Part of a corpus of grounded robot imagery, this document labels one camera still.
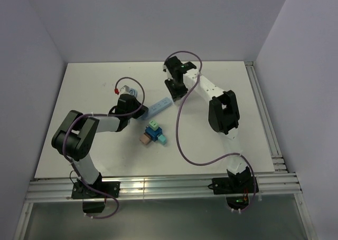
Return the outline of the light blue power strip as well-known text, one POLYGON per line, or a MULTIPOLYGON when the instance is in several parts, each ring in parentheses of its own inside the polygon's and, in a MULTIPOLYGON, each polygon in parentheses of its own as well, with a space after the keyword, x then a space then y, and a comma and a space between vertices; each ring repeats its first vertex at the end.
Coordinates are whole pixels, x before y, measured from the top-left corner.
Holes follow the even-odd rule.
POLYGON ((173 104, 173 101, 170 98, 165 97, 162 100, 160 100, 157 103, 155 103, 152 106, 150 106, 148 108, 148 112, 145 113, 145 114, 143 114, 137 120, 148 120, 148 119, 151 119, 151 118, 155 117, 156 115, 158 115, 159 113, 161 113, 162 111, 166 110, 172 104, 173 104))

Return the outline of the pink charger plug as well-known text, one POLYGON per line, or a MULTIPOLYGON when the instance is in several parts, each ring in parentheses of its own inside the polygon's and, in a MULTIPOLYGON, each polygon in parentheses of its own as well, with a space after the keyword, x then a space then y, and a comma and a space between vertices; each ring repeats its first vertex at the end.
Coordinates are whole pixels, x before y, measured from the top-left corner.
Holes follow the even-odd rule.
POLYGON ((152 141, 151 137, 146 133, 142 134, 139 140, 143 145, 148 145, 152 141))

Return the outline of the blue cube socket adapter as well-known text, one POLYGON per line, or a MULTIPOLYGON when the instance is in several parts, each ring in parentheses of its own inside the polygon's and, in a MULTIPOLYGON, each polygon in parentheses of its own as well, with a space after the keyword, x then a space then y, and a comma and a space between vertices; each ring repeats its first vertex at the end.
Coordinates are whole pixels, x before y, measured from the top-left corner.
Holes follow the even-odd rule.
POLYGON ((146 127, 145 133, 148 134, 152 141, 157 141, 158 137, 163 134, 161 127, 153 130, 150 126, 146 127))

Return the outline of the teal charger plug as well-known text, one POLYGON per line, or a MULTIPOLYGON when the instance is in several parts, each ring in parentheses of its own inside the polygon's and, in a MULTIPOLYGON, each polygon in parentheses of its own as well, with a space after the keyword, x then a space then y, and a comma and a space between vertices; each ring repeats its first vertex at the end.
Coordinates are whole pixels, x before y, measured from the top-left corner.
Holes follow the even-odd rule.
POLYGON ((162 144, 162 145, 165 145, 167 143, 167 138, 164 136, 164 135, 159 135, 157 137, 157 141, 162 144))

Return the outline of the green plug adapter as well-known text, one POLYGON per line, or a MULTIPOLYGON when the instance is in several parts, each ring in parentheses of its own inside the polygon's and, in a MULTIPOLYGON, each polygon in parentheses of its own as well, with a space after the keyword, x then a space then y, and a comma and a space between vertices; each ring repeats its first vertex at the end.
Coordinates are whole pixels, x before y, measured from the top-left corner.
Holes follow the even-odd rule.
POLYGON ((148 123, 148 125, 149 125, 149 127, 150 127, 152 130, 154 130, 154 131, 156 131, 156 130, 159 128, 158 123, 157 123, 156 121, 154 121, 154 120, 151 120, 151 121, 148 123))

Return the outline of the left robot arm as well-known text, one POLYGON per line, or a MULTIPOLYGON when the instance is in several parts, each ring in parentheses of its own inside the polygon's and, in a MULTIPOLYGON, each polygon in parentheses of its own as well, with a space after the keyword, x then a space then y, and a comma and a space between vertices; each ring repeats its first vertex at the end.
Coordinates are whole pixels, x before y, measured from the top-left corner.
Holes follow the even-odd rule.
POLYGON ((54 134, 51 145, 71 163, 81 181, 84 192, 98 197, 103 191, 101 173, 94 166, 90 149, 95 135, 100 132, 121 132, 130 119, 138 119, 148 112, 148 107, 135 96, 123 93, 106 114, 83 114, 71 110, 54 134))

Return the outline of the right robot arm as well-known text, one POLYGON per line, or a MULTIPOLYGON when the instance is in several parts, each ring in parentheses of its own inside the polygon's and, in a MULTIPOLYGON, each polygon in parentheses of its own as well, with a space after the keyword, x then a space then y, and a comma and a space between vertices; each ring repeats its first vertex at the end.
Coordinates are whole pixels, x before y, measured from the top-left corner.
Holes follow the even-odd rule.
POLYGON ((169 55, 164 61, 163 71, 167 73, 165 85, 172 100, 180 104, 175 124, 176 145, 184 160, 194 166, 208 166, 228 158, 229 188, 238 193, 246 187, 249 180, 254 180, 254 174, 249 162, 241 153, 237 139, 240 113, 236 94, 232 90, 225 91, 219 88, 203 76, 202 66, 202 62, 199 68, 192 62, 182 63, 175 53, 169 55), (211 129, 225 135, 226 144, 230 146, 228 154, 205 163, 189 160, 179 141, 179 121, 183 104, 193 91, 208 103, 208 123, 211 129))

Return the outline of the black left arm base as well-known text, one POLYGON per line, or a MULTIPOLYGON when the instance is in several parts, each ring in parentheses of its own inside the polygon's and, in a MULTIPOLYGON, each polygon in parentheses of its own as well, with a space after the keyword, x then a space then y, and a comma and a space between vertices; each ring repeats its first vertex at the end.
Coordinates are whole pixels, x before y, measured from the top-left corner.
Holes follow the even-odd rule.
POLYGON ((82 211, 85 216, 92 219, 106 219, 115 215, 119 210, 117 200, 120 191, 119 181, 101 182, 94 186, 86 186, 81 181, 73 183, 71 199, 82 200, 82 211), (107 205, 108 199, 116 203, 116 208, 108 215, 101 215, 107 205))

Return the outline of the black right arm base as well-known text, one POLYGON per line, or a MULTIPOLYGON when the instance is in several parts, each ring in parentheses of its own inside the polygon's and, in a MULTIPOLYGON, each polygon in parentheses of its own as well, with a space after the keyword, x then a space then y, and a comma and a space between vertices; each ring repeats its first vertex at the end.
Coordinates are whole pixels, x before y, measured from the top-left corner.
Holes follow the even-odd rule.
POLYGON ((259 194, 256 177, 250 177, 239 186, 233 185, 233 178, 212 178, 208 188, 214 195, 225 195, 227 206, 232 213, 241 214, 247 210, 259 194))

